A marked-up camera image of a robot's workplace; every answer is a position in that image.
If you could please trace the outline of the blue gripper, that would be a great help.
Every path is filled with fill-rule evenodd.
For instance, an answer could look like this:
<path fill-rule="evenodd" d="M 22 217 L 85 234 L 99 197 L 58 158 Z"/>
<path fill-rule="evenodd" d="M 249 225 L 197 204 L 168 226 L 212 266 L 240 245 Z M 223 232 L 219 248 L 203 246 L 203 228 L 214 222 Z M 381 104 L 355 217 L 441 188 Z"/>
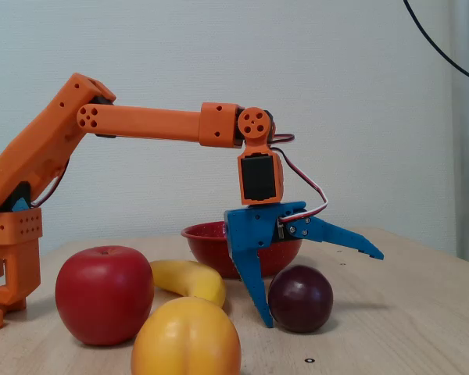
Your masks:
<path fill-rule="evenodd" d="M 274 321 L 267 303 L 260 259 L 256 250 L 269 248 L 276 243 L 282 244 L 285 251 L 295 248 L 297 252 L 302 243 L 298 238 L 301 238 L 356 249 L 373 259 L 384 259 L 384 254 L 363 235 L 315 216 L 293 220 L 285 225 L 280 223 L 280 218 L 303 213 L 305 208 L 304 201 L 297 201 L 250 205 L 224 213 L 229 255 L 257 312 L 268 328 L 274 327 Z"/>

